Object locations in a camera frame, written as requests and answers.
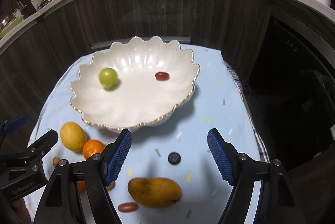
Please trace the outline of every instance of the green grape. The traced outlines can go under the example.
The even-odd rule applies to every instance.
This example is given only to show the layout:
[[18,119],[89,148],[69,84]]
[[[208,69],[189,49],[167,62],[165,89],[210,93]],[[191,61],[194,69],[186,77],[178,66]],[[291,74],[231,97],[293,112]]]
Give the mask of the green grape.
[[118,73],[112,68],[106,67],[100,71],[99,81],[104,88],[111,88],[116,84]]

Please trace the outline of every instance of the yellow mango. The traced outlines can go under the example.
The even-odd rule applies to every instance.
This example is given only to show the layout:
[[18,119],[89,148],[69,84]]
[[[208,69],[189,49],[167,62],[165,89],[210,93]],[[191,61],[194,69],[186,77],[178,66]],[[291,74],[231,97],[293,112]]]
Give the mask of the yellow mango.
[[128,182],[128,192],[148,208],[169,207],[182,197],[179,185],[168,178],[134,178]]

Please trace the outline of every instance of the white bowl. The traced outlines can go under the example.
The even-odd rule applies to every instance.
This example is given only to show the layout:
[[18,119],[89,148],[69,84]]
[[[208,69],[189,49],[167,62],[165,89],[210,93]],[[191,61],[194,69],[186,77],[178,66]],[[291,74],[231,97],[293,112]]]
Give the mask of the white bowl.
[[[105,68],[117,71],[119,85],[107,91],[98,75]],[[96,52],[90,64],[79,67],[79,79],[70,86],[71,106],[89,125],[114,132],[134,131],[166,121],[176,107],[193,95],[200,66],[193,64],[193,51],[181,50],[178,41],[164,43],[158,36],[149,41],[134,37],[127,44],[114,42],[107,52]],[[157,72],[170,79],[158,81]]]

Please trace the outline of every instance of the yellow confetti print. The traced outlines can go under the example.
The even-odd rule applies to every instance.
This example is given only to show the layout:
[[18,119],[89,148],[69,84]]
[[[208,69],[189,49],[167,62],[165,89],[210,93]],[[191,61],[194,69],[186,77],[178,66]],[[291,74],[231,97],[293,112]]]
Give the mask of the yellow confetti print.
[[192,179],[192,175],[193,175],[193,173],[188,174],[187,179],[186,179],[187,182],[189,182]]

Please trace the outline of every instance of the green bowl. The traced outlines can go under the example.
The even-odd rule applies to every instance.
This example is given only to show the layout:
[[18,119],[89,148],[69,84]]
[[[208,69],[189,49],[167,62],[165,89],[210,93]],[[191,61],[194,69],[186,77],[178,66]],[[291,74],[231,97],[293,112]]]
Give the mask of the green bowl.
[[22,22],[23,15],[12,20],[7,26],[0,32],[0,39],[2,39],[8,32],[10,32],[14,27]]

